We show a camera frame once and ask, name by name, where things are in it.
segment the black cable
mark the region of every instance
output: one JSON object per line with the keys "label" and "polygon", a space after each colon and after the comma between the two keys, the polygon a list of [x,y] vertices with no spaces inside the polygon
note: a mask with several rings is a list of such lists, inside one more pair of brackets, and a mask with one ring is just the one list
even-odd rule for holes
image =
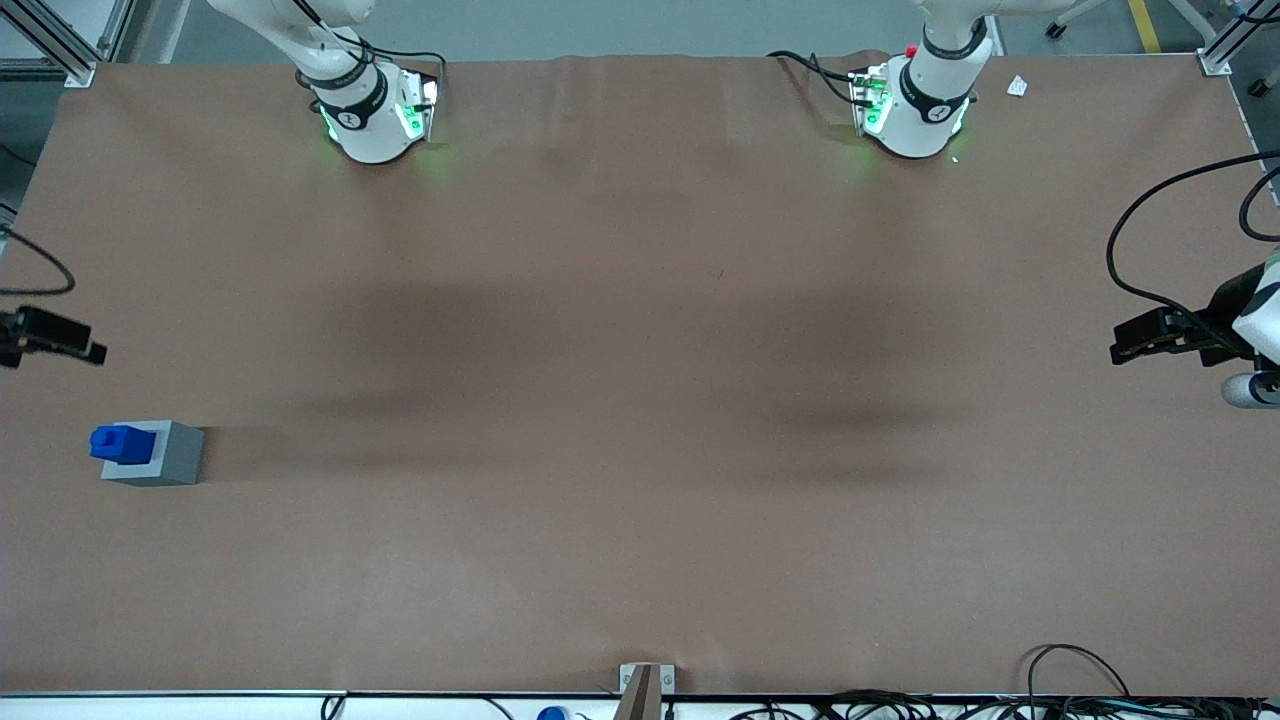
{"label": "black cable", "polygon": [[[844,100],[845,102],[849,102],[850,105],[856,105],[859,108],[872,108],[873,106],[873,102],[870,102],[869,100],[858,100],[855,97],[850,97],[849,95],[845,95],[844,92],[841,92],[840,88],[836,87],[836,85],[833,82],[831,82],[831,81],[832,79],[841,79],[841,81],[849,82],[849,76],[847,74],[842,76],[842,74],[840,74],[837,72],[828,70],[827,68],[822,67],[822,63],[818,61],[818,54],[817,53],[810,54],[808,60],[805,60],[800,55],[796,55],[795,53],[791,53],[790,50],[776,50],[773,53],[769,53],[768,56],[769,58],[782,58],[782,59],[795,60],[796,63],[800,63],[806,70],[809,70],[810,73],[815,73],[818,77],[820,77],[822,82],[824,82],[827,85],[827,88],[831,90],[831,92],[833,92],[836,95],[836,97],[840,97],[841,100]],[[867,68],[858,68],[856,70],[850,70],[850,72],[858,72],[858,70],[865,70],[865,69]]]}
{"label": "black cable", "polygon": [[1120,692],[1124,693],[1124,697],[1133,697],[1133,694],[1129,692],[1129,685],[1124,682],[1124,678],[1120,676],[1120,673],[1116,673],[1116,669],[1112,667],[1111,664],[1108,664],[1106,660],[1102,660],[1102,656],[1100,656],[1098,653],[1093,652],[1092,650],[1080,647],[1078,644],[1050,643],[1043,646],[1041,651],[1036,653],[1036,657],[1032,659],[1030,665],[1027,666],[1027,698],[1029,701],[1036,702],[1036,666],[1039,665],[1039,661],[1043,660],[1046,655],[1053,652],[1055,650],[1070,650],[1071,652],[1075,652],[1078,655],[1084,655],[1087,657],[1093,659],[1100,665],[1106,667],[1108,673],[1111,673],[1111,676],[1115,678],[1116,683],[1120,685]]}
{"label": "black cable", "polygon": [[[339,40],[347,40],[346,37],[342,37],[340,35],[338,35],[333,28],[330,28],[329,26],[326,26],[325,22],[324,22],[324,18],[320,17],[320,13],[317,13],[315,10],[315,8],[311,6],[311,3],[307,3],[307,0],[293,0],[293,5],[298,10],[302,10],[302,14],[306,15],[307,19],[311,20],[320,29],[324,29],[324,31],[332,33],[334,37],[337,37]],[[360,64],[365,63],[365,59],[364,58],[357,58],[356,54],[352,53],[349,47],[343,46],[342,50],[343,50],[343,53],[346,53],[347,55],[349,55],[352,60],[355,60],[355,61],[357,61]]]}
{"label": "black cable", "polygon": [[420,51],[413,51],[413,53],[407,53],[407,51],[402,53],[399,50],[388,50],[385,47],[379,47],[379,46],[369,42],[367,40],[365,40],[364,37],[351,38],[351,37],[346,37],[346,36],[342,36],[342,35],[338,35],[338,37],[342,38],[342,40],[346,40],[347,42],[351,42],[353,45],[360,45],[361,47],[369,50],[370,53],[372,53],[375,55],[383,55],[383,56],[385,56],[388,59],[390,59],[390,58],[435,58],[436,60],[440,61],[440,67],[442,68],[444,65],[449,64],[449,61],[444,59],[444,55],[440,55],[439,53],[433,53],[430,50],[420,50]]}
{"label": "black cable", "polygon": [[8,145],[0,143],[0,150],[4,150],[5,155],[13,158],[14,160],[22,163],[23,165],[31,165],[32,168],[36,167],[36,163],[23,158],[22,155],[18,155],[17,152],[13,151],[13,147],[9,147]]}
{"label": "black cable", "polygon": [[1138,210],[1139,206],[1142,206],[1143,202],[1146,202],[1147,200],[1149,200],[1151,196],[1156,195],[1161,190],[1165,190],[1166,187],[1169,187],[1171,184],[1176,184],[1176,183],[1183,182],[1185,179],[1190,179],[1193,177],[1202,176],[1204,173],[1211,173],[1213,170],[1221,170],[1222,168],[1231,168],[1234,165],[1243,165],[1245,163],[1254,163],[1254,161],[1258,161],[1258,160],[1266,160],[1266,159],[1271,159],[1271,158],[1280,158],[1280,150],[1268,150],[1266,152],[1254,152],[1252,155],[1242,155],[1239,158],[1231,158],[1229,160],[1219,160],[1217,163],[1210,163],[1207,165],[1201,165],[1199,168],[1193,168],[1190,170],[1187,170],[1187,172],[1183,172],[1183,173],[1178,173],[1176,176],[1174,176],[1174,177],[1171,177],[1169,179],[1165,179],[1165,181],[1157,183],[1156,186],[1153,186],[1147,192],[1143,192],[1137,200],[1133,201],[1133,204],[1129,205],[1129,208],[1124,211],[1124,214],[1120,215],[1120,219],[1116,220],[1115,227],[1111,228],[1111,237],[1107,238],[1107,273],[1111,275],[1111,282],[1114,282],[1116,284],[1116,287],[1119,287],[1120,290],[1123,290],[1123,291],[1125,291],[1125,292],[1128,292],[1130,295],[1137,295],[1138,297],[1143,297],[1146,300],[1151,300],[1152,302],[1158,302],[1158,304],[1161,304],[1161,305],[1164,305],[1166,307],[1171,307],[1171,309],[1176,310],[1189,323],[1194,324],[1197,328],[1199,328],[1201,332],[1203,332],[1204,334],[1212,337],[1219,343],[1221,343],[1224,347],[1228,347],[1228,348],[1230,348],[1230,350],[1233,350],[1233,351],[1235,351],[1235,352],[1238,352],[1240,355],[1245,355],[1245,356],[1251,355],[1252,354],[1251,350],[1238,347],[1234,342],[1231,342],[1225,336],[1222,336],[1222,333],[1219,333],[1216,329],[1211,328],[1207,323],[1204,323],[1203,320],[1201,320],[1196,315],[1196,313],[1193,313],[1190,309],[1188,309],[1187,306],[1181,305],[1180,302],[1178,302],[1178,301],[1175,301],[1175,300],[1172,300],[1170,297],[1166,297],[1164,295],[1160,295],[1160,293],[1156,293],[1156,292],[1151,292],[1148,290],[1142,290],[1142,288],[1135,287],[1133,284],[1129,284],[1128,282],[1125,282],[1124,279],[1121,279],[1120,278],[1120,273],[1116,272],[1115,249],[1116,249],[1116,240],[1120,237],[1120,231],[1124,228],[1125,223],[1129,222],[1129,218],[1133,217],[1133,214]]}
{"label": "black cable", "polygon": [[497,708],[498,708],[498,712],[502,712],[502,715],[503,715],[503,716],[504,716],[504,717],[506,717],[507,720],[516,720],[516,719],[515,719],[515,717],[513,717],[513,716],[511,715],[511,712],[508,712],[508,711],[507,711],[507,708],[506,708],[506,707],[503,707],[503,706],[498,705],[498,701],[493,700],[492,697],[486,697],[486,698],[481,698],[481,700],[484,700],[484,701],[485,701],[485,702],[488,702],[489,705],[492,705],[492,706],[497,707]]}
{"label": "black cable", "polygon": [[44,247],[41,247],[41,246],[36,245],[35,242],[27,240],[18,231],[13,229],[8,224],[0,224],[0,234],[3,234],[4,237],[12,237],[13,240],[17,240],[22,245],[26,245],[27,247],[29,247],[36,255],[40,255],[45,260],[49,260],[49,264],[51,264],[54,268],[58,268],[58,272],[63,274],[63,278],[65,281],[65,284],[63,287],[54,287],[54,288],[0,287],[0,295],[8,295],[8,296],[14,296],[14,295],[44,295],[44,296],[49,296],[49,295],[67,295],[68,292],[76,290],[76,275],[73,275],[72,272],[67,269],[67,265],[63,265],[61,260],[59,260],[58,258],[54,258],[52,252],[49,252]]}
{"label": "black cable", "polygon": [[347,705],[347,696],[329,696],[320,703],[320,720],[337,720],[342,707]]}
{"label": "black cable", "polygon": [[1249,188],[1248,195],[1245,195],[1244,200],[1240,202],[1240,214],[1239,214],[1240,229],[1244,231],[1244,234],[1252,237],[1253,240],[1260,240],[1262,242],[1280,242],[1280,234],[1267,234],[1263,232],[1258,232],[1253,229],[1253,225],[1249,224],[1249,210],[1253,208],[1253,201],[1258,197],[1258,193],[1262,192],[1262,190],[1267,187],[1267,184],[1276,177],[1280,177],[1280,165],[1277,165],[1274,170],[1268,172],[1267,174],[1262,176],[1262,179],[1260,179],[1253,187]]}
{"label": "black cable", "polygon": [[783,717],[790,717],[791,720],[809,720],[804,715],[795,712],[794,710],[787,710],[786,707],[774,707],[772,705],[765,705],[759,710],[748,710],[746,712],[739,712],[737,715],[730,717],[728,720],[755,720],[756,715],[768,712],[772,715],[781,715]]}
{"label": "black cable", "polygon": [[808,68],[809,72],[812,72],[812,73],[823,73],[824,76],[829,77],[831,79],[849,81],[849,76],[842,76],[842,74],[840,74],[837,72],[828,70],[828,69],[823,68],[822,65],[817,65],[815,67],[815,65],[810,64],[810,61],[809,61],[808,58],[801,58],[800,55],[797,55],[796,53],[792,53],[790,50],[774,50],[773,53],[769,53],[768,55],[765,55],[765,58],[786,58],[787,60],[795,60],[796,63],[800,63],[801,65],[804,65],[805,68]]}
{"label": "black cable", "polygon": [[1271,15],[1266,18],[1254,18],[1249,14],[1235,15],[1233,19],[1249,23],[1252,26],[1268,26],[1271,23],[1280,23],[1280,15]]}

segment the gray box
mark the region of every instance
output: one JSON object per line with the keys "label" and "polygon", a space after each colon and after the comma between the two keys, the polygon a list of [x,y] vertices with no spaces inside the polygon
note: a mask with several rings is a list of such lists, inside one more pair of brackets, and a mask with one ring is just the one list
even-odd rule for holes
{"label": "gray box", "polygon": [[173,420],[115,423],[156,434],[151,462],[120,465],[102,462],[102,479],[136,487],[191,486],[200,474],[200,454],[205,450],[205,430]]}

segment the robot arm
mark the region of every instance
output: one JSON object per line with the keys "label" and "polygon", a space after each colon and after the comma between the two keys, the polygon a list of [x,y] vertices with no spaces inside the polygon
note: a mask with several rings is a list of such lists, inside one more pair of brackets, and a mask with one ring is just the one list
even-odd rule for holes
{"label": "robot arm", "polygon": [[1172,307],[1157,307],[1116,325],[1111,363],[1183,352],[1199,352],[1206,368],[1247,360],[1253,372],[1228,378],[1222,400],[1245,410],[1280,410],[1280,250],[1222,283],[1194,315],[1193,322]]}
{"label": "robot arm", "polygon": [[1280,250],[1262,265],[1262,279],[1231,329],[1253,346],[1257,369],[1229,378],[1222,398],[1236,407],[1280,410]]}
{"label": "robot arm", "polygon": [[859,129],[905,158],[942,150],[969,108],[973,83],[991,58],[984,15],[1057,13],[1074,0],[908,0],[924,13],[924,38],[911,55],[897,55],[854,78]]}
{"label": "robot arm", "polygon": [[329,137],[353,160],[385,163],[428,137],[436,79],[424,82],[422,76],[375,58],[351,29],[369,18],[374,0],[209,0],[209,4],[293,60],[320,100]]}

